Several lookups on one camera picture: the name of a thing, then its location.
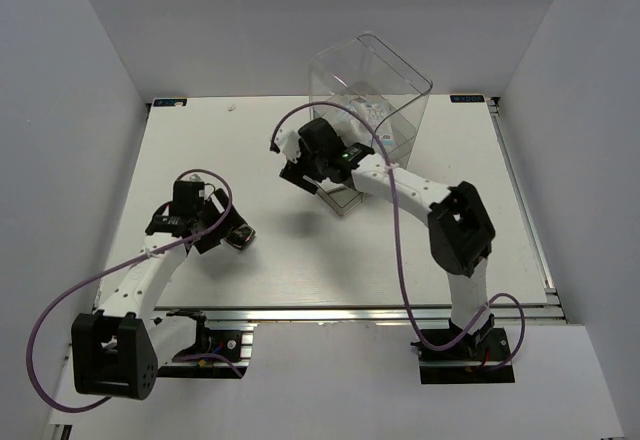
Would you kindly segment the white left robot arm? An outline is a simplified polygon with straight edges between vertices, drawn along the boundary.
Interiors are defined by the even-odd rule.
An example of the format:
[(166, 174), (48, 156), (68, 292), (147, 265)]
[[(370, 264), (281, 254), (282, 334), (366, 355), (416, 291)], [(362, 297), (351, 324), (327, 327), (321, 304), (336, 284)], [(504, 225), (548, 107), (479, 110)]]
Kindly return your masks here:
[(252, 240), (254, 231), (230, 193), (206, 187), (198, 178), (174, 182), (171, 200), (156, 209), (145, 228), (140, 259), (94, 312), (74, 320), (72, 367), (78, 393), (144, 400), (161, 370), (174, 362), (234, 364), (227, 339), (213, 334), (205, 313), (156, 311), (191, 252), (204, 254), (221, 243), (243, 250)]

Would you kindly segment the black square compact case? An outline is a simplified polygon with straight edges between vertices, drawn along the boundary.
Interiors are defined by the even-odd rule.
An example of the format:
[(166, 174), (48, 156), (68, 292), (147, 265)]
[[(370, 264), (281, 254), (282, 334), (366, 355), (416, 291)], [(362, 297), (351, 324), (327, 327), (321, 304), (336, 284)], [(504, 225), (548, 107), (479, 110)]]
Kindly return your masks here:
[(243, 224), (240, 227), (230, 231), (225, 237), (225, 242), (232, 248), (243, 251), (245, 250), (255, 238), (255, 230), (248, 224)]

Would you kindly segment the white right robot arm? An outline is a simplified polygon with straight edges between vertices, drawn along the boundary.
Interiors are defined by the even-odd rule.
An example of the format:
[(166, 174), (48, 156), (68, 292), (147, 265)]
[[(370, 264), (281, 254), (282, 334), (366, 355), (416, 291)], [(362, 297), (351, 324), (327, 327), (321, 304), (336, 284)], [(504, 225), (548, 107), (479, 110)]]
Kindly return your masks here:
[(314, 194), (329, 180), (397, 204), (428, 229), (429, 248), (447, 274), (452, 310), (449, 348), (472, 359), (488, 345), (494, 326), (488, 306), (488, 256), (495, 228), (474, 185), (447, 186), (386, 164), (367, 144), (348, 144), (332, 125), (316, 118), (298, 130), (277, 128), (270, 149), (287, 162), (280, 176)]

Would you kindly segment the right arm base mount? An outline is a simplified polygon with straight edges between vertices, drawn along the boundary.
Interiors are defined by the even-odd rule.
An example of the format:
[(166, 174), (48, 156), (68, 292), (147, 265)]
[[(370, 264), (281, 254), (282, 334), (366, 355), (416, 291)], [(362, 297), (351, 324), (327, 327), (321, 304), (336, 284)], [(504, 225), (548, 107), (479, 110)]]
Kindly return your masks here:
[(427, 349), (421, 342), (411, 343), (418, 355), (422, 385), (513, 384), (511, 363), (497, 365), (511, 354), (504, 328), (494, 328), (475, 350), (463, 342), (446, 351)]

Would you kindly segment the clear acrylic makeup organizer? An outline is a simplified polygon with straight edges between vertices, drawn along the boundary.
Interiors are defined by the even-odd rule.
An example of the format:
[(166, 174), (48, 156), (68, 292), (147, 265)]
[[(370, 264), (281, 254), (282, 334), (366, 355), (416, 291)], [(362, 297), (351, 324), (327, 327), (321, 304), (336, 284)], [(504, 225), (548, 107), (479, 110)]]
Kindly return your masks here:
[(310, 117), (326, 119), (349, 146), (385, 150), (405, 168), (432, 80), (372, 32), (319, 52), (308, 68)]

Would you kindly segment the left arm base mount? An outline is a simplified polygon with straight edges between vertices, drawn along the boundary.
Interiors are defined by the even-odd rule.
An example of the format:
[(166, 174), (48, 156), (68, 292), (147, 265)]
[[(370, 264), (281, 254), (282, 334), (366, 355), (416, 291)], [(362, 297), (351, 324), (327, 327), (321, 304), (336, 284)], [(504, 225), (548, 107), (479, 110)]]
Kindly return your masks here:
[(241, 379), (241, 330), (212, 329), (204, 312), (171, 310), (147, 325), (159, 378)]

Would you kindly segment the clear packet blue label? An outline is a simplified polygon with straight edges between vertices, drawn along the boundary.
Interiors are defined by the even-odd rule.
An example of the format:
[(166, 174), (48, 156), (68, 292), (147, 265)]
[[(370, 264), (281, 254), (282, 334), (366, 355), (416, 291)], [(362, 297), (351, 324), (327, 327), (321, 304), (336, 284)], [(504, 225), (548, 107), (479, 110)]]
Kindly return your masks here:
[(374, 134), (371, 134), (369, 130), (352, 115), (343, 114), (342, 118), (346, 122), (346, 132), (344, 136), (350, 142), (368, 144), (377, 153), (380, 153), (381, 149), (374, 139), (374, 137), (377, 137), (388, 153), (396, 148), (397, 142), (395, 141), (391, 123), (388, 120), (391, 112), (386, 103), (370, 102), (362, 97), (356, 97), (348, 102), (347, 108), (365, 120), (374, 132)]

